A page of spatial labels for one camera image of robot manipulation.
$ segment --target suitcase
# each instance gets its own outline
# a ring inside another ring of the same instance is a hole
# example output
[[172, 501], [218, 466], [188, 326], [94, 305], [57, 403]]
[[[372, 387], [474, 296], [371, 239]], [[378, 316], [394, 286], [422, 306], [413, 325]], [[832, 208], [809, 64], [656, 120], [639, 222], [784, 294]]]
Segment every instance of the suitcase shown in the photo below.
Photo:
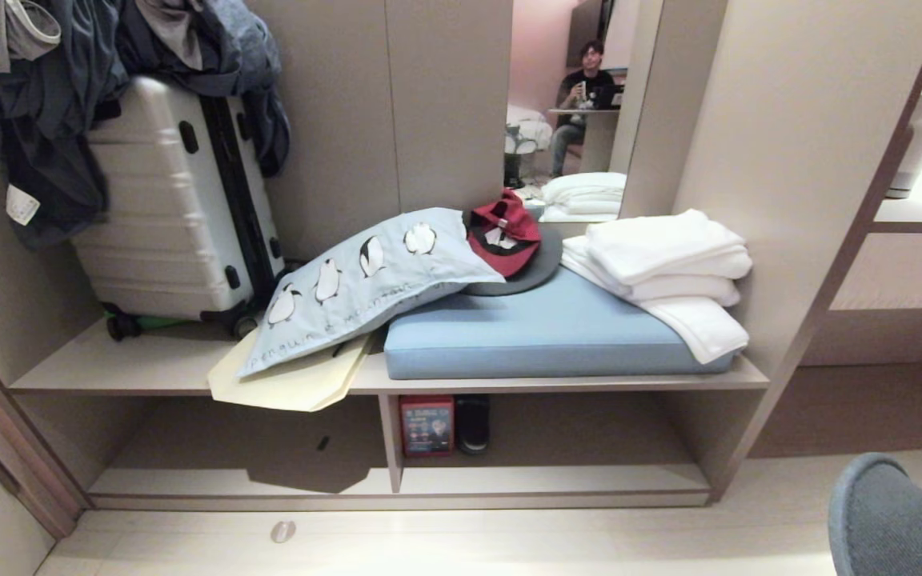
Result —
[[113, 339], [138, 316], [253, 329], [284, 262], [240, 98], [136, 77], [87, 141], [109, 209], [73, 244]]

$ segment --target clothing tag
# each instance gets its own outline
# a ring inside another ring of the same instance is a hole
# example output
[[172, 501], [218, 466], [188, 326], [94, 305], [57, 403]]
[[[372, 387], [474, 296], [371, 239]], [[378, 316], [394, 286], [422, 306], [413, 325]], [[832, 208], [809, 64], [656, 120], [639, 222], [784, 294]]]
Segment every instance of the clothing tag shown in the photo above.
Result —
[[30, 194], [23, 192], [16, 186], [10, 185], [6, 189], [6, 214], [20, 226], [28, 225], [30, 219], [37, 214], [41, 202]]
[[500, 229], [500, 227], [495, 227], [493, 230], [490, 230], [490, 232], [487, 232], [486, 241], [493, 246], [500, 246], [504, 250], [510, 250], [519, 244], [512, 237], [505, 236], [504, 230]]

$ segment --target penguin print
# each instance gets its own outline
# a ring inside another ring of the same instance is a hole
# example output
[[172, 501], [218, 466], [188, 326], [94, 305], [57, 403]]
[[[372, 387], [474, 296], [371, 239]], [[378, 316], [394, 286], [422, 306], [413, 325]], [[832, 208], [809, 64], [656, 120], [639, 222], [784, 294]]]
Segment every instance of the penguin print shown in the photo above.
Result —
[[277, 296], [275, 302], [272, 302], [272, 307], [270, 308], [270, 313], [267, 318], [270, 326], [288, 321], [291, 316], [294, 316], [294, 309], [296, 307], [294, 296], [300, 295], [300, 292], [294, 290], [293, 283], [286, 284], [283, 287], [283, 291], [279, 292], [279, 296]]
[[429, 254], [436, 246], [436, 230], [425, 222], [418, 222], [403, 235], [403, 245], [412, 254]]
[[373, 236], [362, 244], [362, 252], [358, 260], [365, 278], [372, 278], [386, 267], [383, 265], [383, 245], [379, 243], [379, 237]]
[[315, 301], [322, 305], [340, 291], [340, 270], [333, 258], [328, 258], [319, 267], [319, 280], [315, 282]]

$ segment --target red box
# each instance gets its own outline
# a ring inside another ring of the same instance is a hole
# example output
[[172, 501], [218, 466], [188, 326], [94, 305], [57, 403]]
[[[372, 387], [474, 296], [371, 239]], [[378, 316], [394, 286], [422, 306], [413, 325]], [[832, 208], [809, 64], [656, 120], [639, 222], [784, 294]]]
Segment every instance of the red box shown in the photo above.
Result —
[[450, 456], [454, 452], [454, 397], [400, 397], [400, 435], [407, 456]]

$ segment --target pillow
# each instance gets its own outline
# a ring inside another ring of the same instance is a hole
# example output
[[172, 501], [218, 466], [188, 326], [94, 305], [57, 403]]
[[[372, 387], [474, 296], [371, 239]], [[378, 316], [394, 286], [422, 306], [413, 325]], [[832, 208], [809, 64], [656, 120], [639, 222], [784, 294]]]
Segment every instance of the pillow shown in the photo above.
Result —
[[461, 212], [401, 214], [287, 274], [275, 289], [244, 377], [371, 332], [473, 282], [504, 282], [466, 239]]

